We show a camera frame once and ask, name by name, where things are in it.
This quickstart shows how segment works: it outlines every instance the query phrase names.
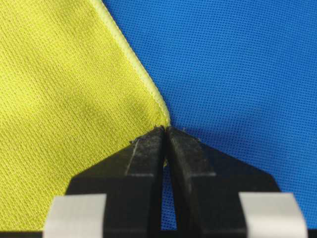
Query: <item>blue background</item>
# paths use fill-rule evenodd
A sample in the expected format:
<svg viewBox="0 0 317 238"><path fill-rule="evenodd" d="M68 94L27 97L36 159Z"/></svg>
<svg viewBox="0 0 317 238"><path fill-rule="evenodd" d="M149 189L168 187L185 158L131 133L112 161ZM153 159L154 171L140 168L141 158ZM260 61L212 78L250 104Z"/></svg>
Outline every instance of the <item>blue background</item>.
<svg viewBox="0 0 317 238"><path fill-rule="evenodd" d="M317 1L104 2L172 124L274 175L317 228Z"/></svg>

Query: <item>yellow stitched edge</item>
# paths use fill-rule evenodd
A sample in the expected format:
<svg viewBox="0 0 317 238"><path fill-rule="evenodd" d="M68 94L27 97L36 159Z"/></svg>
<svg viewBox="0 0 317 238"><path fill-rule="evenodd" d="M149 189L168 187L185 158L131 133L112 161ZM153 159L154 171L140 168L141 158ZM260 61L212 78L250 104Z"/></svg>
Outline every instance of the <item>yellow stitched edge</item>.
<svg viewBox="0 0 317 238"><path fill-rule="evenodd" d="M117 26L114 19L108 12L106 6L103 4L101 0L90 0L90 2L95 8L96 12L98 13L103 23L110 30L111 35L118 42L120 48L124 52L129 62L131 63L132 67L135 69L140 79L143 81L145 87L147 88L151 96L154 98L159 108L162 110L163 114L166 117L166 124L170 125L169 112L163 100L162 95L159 93L158 88L155 86L149 74L147 73L147 71L144 69L143 65L139 61L138 57L135 55L135 53L131 49L129 43L126 41L119 27Z"/></svg>

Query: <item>microfiber cloth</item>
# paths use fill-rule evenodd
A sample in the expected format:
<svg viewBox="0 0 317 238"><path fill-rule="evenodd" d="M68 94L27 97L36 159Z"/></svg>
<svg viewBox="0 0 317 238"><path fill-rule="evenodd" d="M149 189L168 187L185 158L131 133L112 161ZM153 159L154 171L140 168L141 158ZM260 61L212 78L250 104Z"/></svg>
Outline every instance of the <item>microfiber cloth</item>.
<svg viewBox="0 0 317 238"><path fill-rule="evenodd" d="M36 231L72 176L169 115L101 0L1 0L0 22L0 230Z"/></svg>
<svg viewBox="0 0 317 238"><path fill-rule="evenodd" d="M317 1L104 3L172 125L272 174L317 228Z"/></svg>

